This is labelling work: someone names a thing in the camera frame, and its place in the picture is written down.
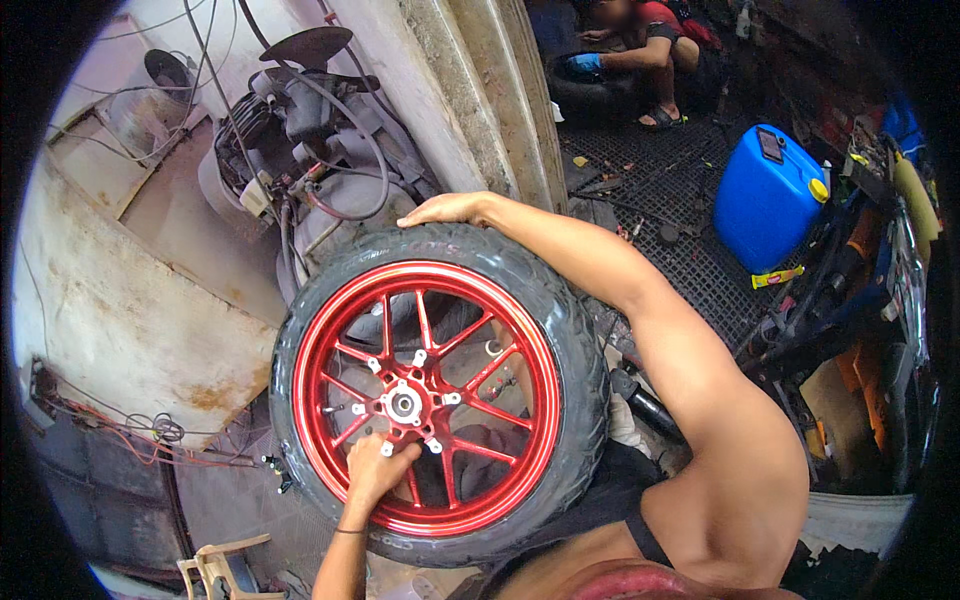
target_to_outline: yellow wrapper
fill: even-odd
[[[765,275],[751,275],[750,279],[754,283],[754,289],[756,289],[758,287],[784,283],[796,276],[803,275],[805,270],[804,265],[797,265],[795,268],[787,269],[786,271],[774,271],[773,273],[767,273]]]

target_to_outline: wheel hub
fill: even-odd
[[[423,400],[417,389],[406,379],[398,379],[392,389],[380,398],[380,406],[391,425],[413,425],[419,427],[422,421]]]

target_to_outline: beige plastic chair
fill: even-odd
[[[206,545],[200,550],[197,550],[197,554],[195,554],[192,559],[177,561],[180,574],[183,575],[183,582],[186,583],[186,594],[189,600],[193,600],[193,585],[190,583],[191,568],[200,571],[200,578],[204,582],[207,598],[214,597],[213,584],[217,581],[218,577],[223,577],[230,586],[230,600],[283,600],[283,592],[251,593],[242,591],[233,578],[233,571],[230,570],[230,565],[227,564],[226,554],[243,550],[250,546],[256,546],[259,543],[269,540],[270,534],[263,534],[255,538],[247,538],[246,540]]]

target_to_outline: sandal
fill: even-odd
[[[670,115],[666,113],[666,110],[664,110],[660,105],[657,105],[647,116],[651,117],[656,123],[656,125],[639,123],[639,125],[648,132],[670,129],[672,127],[677,127],[678,125],[682,125],[684,122],[683,115],[680,115],[680,118],[678,119],[671,118]]]

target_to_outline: red rim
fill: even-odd
[[[483,316],[443,344],[433,340],[427,321],[423,294],[437,291],[469,300],[484,310]],[[421,366],[403,364],[395,359],[390,328],[390,302],[400,293],[416,294],[420,316],[421,343],[426,351]],[[384,307],[383,351],[369,354],[342,341],[353,320],[375,302]],[[462,387],[449,384],[441,373],[440,360],[471,334],[493,319],[513,336],[503,353]],[[335,352],[352,356],[376,370],[384,386],[383,396],[367,396],[339,381],[325,366]],[[533,387],[534,414],[530,419],[516,417],[481,400],[478,389],[511,354],[518,352],[526,361]],[[327,384],[336,386],[354,399],[362,409],[350,426],[334,431],[332,419],[323,412],[327,406]],[[519,456],[509,456],[482,445],[453,436],[449,416],[459,394],[460,401],[524,427],[530,431]],[[388,442],[399,449],[416,439],[428,445],[437,442],[444,467],[446,507],[424,506],[413,471],[407,473],[413,502],[388,494],[372,515],[373,522],[399,533],[421,537],[463,535],[504,517],[533,490],[546,470],[560,429],[560,389],[553,355],[533,317],[503,288],[473,271],[443,262],[416,260],[384,265],[368,271],[343,286],[320,309],[307,327],[293,373],[293,413],[300,443],[310,465],[341,501],[347,498],[349,485],[343,442],[359,430],[372,415],[387,418],[392,428]],[[492,489],[467,502],[456,498],[453,481],[454,452],[473,452],[510,464],[508,473]]]

